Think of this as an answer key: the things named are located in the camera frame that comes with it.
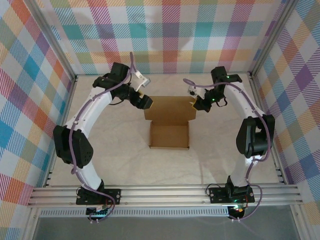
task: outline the aluminum rail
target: aluminum rail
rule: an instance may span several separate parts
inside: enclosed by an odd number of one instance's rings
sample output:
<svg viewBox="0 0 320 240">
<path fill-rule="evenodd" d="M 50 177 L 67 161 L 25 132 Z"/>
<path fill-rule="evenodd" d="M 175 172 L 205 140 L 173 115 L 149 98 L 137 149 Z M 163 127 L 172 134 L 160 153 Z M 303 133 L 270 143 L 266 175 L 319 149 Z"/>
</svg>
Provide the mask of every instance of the aluminum rail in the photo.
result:
<svg viewBox="0 0 320 240">
<path fill-rule="evenodd" d="M 280 206 L 302 204 L 302 198 L 296 185 L 281 183 L 260 184 L 262 187 L 262 206 Z M 108 189 L 121 189 L 120 204 L 125 207 L 201 207 L 233 206 L 234 204 L 211 204 L 205 194 L 207 185 L 124 185 L 105 186 Z M 78 186 L 55 186 L 35 188 L 29 200 L 30 208 L 96 207 L 94 205 L 76 205 Z M 260 198 L 258 188 L 253 188 L 255 201 Z"/>
</svg>

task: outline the open cardboard box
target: open cardboard box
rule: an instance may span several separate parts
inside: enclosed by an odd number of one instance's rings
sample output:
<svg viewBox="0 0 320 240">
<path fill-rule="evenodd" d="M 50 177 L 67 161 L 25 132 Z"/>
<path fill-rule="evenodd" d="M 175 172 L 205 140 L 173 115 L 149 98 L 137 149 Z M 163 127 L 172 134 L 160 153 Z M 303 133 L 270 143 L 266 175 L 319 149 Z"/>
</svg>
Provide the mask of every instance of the open cardboard box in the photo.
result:
<svg viewBox="0 0 320 240">
<path fill-rule="evenodd" d="M 151 120 L 149 146 L 152 149 L 189 149 L 189 121 L 196 118 L 191 96 L 151 96 L 152 107 L 144 110 Z"/>
</svg>

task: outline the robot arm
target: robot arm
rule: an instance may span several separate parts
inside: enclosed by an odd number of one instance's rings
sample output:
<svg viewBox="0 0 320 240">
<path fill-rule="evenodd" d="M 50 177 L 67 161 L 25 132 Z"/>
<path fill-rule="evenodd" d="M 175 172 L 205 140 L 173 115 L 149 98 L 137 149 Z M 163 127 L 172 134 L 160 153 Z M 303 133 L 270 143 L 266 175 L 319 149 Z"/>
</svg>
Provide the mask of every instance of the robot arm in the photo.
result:
<svg viewBox="0 0 320 240">
<path fill-rule="evenodd" d="M 236 146 L 240 155 L 235 169 L 227 179 L 225 191 L 219 189 L 218 193 L 212 193 L 214 197 L 211 197 L 210 200 L 212 203 L 218 203 L 219 201 L 242 203 L 243 200 L 246 202 L 246 199 L 249 199 L 249 202 L 254 202 L 252 189 L 248 185 L 246 174 L 251 163 L 254 160 L 262 159 L 268 150 L 267 132 L 258 114 L 262 116 L 266 123 L 271 146 L 275 119 L 272 115 L 266 115 L 254 104 L 248 96 L 239 75 L 227 75 L 226 69 L 220 66 L 211 71 L 211 77 L 215 87 L 210 90 L 203 88 L 204 86 L 199 87 L 189 83 L 188 92 L 195 97 L 193 107 L 197 110 L 209 112 L 213 103 L 219 106 L 218 102 L 224 99 L 225 105 L 230 102 L 243 121 L 236 137 Z"/>
<path fill-rule="evenodd" d="M 73 166 L 70 145 L 68 142 L 70 130 L 73 124 L 75 127 L 72 132 L 72 148 L 76 159 L 77 176 L 83 182 L 78 191 L 77 205 L 104 204 L 103 196 L 89 191 L 89 189 L 105 192 L 104 182 L 98 176 L 92 163 L 93 148 L 88 141 L 90 131 L 102 111 L 109 105 L 115 97 L 120 100 L 129 100 L 138 109 L 148 109 L 153 101 L 147 95 L 140 92 L 141 87 L 146 87 L 150 80 L 144 77 L 139 71 L 135 72 L 137 79 L 132 82 L 120 85 L 118 88 L 101 94 L 121 83 L 129 67 L 120 63 L 114 63 L 110 73 L 98 77 L 94 83 L 89 96 L 87 97 L 80 110 L 64 126 L 57 125 L 53 130 L 56 154 L 62 158 L 63 162 Z"/>
</svg>

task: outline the box flap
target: box flap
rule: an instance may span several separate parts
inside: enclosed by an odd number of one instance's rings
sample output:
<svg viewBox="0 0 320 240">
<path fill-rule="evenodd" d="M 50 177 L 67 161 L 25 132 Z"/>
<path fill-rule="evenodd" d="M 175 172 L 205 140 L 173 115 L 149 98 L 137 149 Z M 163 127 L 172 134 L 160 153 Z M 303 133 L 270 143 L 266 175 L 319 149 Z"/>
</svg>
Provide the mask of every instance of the box flap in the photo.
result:
<svg viewBox="0 0 320 240">
<path fill-rule="evenodd" d="M 150 96 L 152 107 L 144 110 L 146 120 L 164 123 L 181 123 L 196 118 L 191 96 Z"/>
</svg>

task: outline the white floor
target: white floor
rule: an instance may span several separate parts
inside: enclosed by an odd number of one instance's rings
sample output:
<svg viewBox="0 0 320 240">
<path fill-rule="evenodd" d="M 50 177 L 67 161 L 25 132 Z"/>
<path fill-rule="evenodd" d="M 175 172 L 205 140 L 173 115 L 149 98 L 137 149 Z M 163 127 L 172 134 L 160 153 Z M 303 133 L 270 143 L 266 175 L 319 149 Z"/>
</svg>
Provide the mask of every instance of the white floor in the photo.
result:
<svg viewBox="0 0 320 240">
<path fill-rule="evenodd" d="M 253 99 L 247 75 L 240 74 L 240 77 Z M 96 78 L 80 76 L 68 119 L 83 104 Z M 209 73 L 152 74 L 149 78 L 151 83 L 143 89 L 149 96 L 187 96 L 188 86 L 183 78 L 212 84 Z M 236 136 L 241 123 L 231 104 L 213 105 L 209 113 L 198 111 L 196 119 L 190 121 L 189 150 L 150 149 L 150 121 L 145 120 L 143 110 L 128 101 L 109 105 L 89 136 L 94 150 L 93 164 L 106 185 L 225 183 L 239 155 Z M 58 158 L 50 185 L 79 185 L 70 170 L 71 166 Z M 255 167 L 250 180 L 252 183 L 278 182 L 272 157 Z"/>
</svg>

